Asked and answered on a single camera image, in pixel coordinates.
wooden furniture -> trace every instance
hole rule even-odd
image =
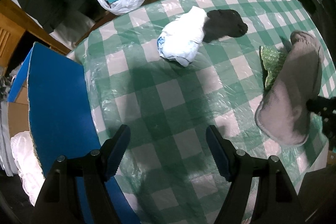
[[[0,0],[0,66],[3,68],[2,75],[5,74],[11,56],[26,31],[62,54],[70,52],[70,49],[47,34],[14,2]]]

table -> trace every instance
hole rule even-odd
[[[192,6],[234,9],[248,24],[240,38],[204,43],[187,68],[157,53],[162,28]],[[283,47],[295,29],[325,50],[320,95],[335,96],[335,67],[319,31],[297,0],[162,0],[90,33],[69,54],[82,63],[102,144],[125,123],[131,141],[115,178],[142,223],[212,223],[230,184],[220,177],[205,140],[215,124],[251,156],[278,155],[296,186],[327,139],[319,117],[300,147],[283,147],[256,126],[263,96],[259,47]],[[257,179],[243,219],[251,217]]]

gray slipper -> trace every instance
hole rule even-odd
[[[272,88],[259,105],[255,120],[258,127],[282,145],[302,145],[308,137],[309,99],[321,89],[323,48],[307,32],[291,34],[292,50]]]

blue cardboard box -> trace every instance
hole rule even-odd
[[[83,66],[37,42],[17,74],[8,103],[8,115],[17,114],[9,122],[14,126],[11,136],[30,130],[45,177],[59,155],[83,157],[100,148]],[[122,223],[140,223],[115,178],[105,186]],[[83,178],[77,178],[77,187],[85,223],[91,224]]]

white plastic bag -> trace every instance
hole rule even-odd
[[[34,154],[33,141],[29,131],[16,134],[10,140],[13,158],[22,179],[22,187],[35,206],[37,197],[44,183],[42,169]]]
[[[107,0],[98,0],[100,6],[118,16],[139,8],[144,1],[145,0],[117,0],[109,4]]]

